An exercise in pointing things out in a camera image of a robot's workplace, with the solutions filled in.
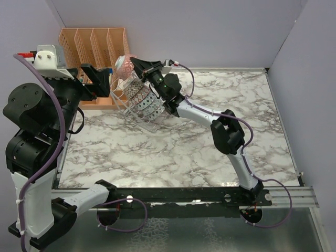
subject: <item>white marble tabletop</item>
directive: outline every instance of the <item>white marble tabletop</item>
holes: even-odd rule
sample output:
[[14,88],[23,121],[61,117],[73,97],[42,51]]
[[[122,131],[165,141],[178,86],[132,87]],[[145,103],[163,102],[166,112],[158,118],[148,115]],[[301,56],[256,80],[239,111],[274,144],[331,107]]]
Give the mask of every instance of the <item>white marble tabletop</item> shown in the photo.
[[[189,93],[190,74],[176,73],[182,93]],[[256,174],[299,185],[265,73],[195,71],[194,75],[194,102],[222,111],[231,109],[252,126],[255,138],[246,152]],[[100,179],[118,187],[238,185],[229,159],[214,147],[210,129],[168,117],[156,133],[150,133],[125,122],[116,111],[84,112],[85,127],[71,136],[59,188],[90,187]],[[75,129],[80,121],[77,116]],[[248,140],[249,131],[243,129]]]

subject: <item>wire basket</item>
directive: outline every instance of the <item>wire basket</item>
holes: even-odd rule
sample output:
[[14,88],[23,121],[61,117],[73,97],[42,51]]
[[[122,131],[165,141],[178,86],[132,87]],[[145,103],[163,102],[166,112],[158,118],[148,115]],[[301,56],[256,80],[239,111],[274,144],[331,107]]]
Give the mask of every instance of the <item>wire basket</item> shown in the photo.
[[117,104],[119,113],[123,115],[125,120],[133,122],[138,126],[155,133],[169,114],[166,111],[163,111],[156,119],[149,120],[149,118],[141,114],[141,111],[137,110],[129,100],[126,102],[123,101],[122,98],[125,96],[123,91],[126,88],[126,82],[127,80],[123,81],[117,78],[114,83],[111,84],[111,87],[116,87],[111,90],[111,96],[115,104]]

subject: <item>lavender wall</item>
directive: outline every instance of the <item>lavender wall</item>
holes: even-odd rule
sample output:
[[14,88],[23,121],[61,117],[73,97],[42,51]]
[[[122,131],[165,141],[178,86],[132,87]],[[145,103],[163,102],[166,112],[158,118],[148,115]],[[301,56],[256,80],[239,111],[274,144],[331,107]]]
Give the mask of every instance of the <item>lavender wall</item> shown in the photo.
[[[36,82],[13,53],[36,49],[38,44],[58,43],[60,26],[45,0],[11,0],[0,4],[0,109],[10,92],[25,82]],[[7,227],[16,220],[15,188],[6,168],[5,148],[18,127],[0,113],[0,251],[19,251],[19,240]]]
[[126,27],[132,53],[190,67],[270,67],[306,0],[52,0],[67,27]]
[[336,250],[336,1],[309,0],[270,71],[299,170]]

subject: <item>screw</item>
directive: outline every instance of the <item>screw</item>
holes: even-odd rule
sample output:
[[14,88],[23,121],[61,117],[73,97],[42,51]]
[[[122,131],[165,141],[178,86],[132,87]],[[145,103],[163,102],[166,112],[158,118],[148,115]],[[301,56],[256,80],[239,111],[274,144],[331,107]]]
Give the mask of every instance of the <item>screw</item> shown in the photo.
[[226,202],[230,202],[231,201],[231,195],[225,194],[224,199],[225,199]]
[[265,199],[266,199],[267,201],[271,201],[271,200],[272,200],[272,195],[270,195],[269,193],[266,193],[266,194],[265,194]]

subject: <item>black metal frame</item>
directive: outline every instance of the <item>black metal frame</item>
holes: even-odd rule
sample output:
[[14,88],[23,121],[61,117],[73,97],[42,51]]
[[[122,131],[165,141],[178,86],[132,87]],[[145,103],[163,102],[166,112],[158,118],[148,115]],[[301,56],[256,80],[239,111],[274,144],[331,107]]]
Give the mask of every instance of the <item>black metal frame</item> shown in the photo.
[[[258,206],[270,206],[265,199],[268,190],[261,190]],[[239,207],[252,203],[240,187],[163,187],[163,188],[116,188],[108,201],[131,195],[143,201],[149,218],[240,217]],[[98,207],[116,208],[116,204]],[[137,202],[120,203],[121,218],[143,218],[143,206]]]

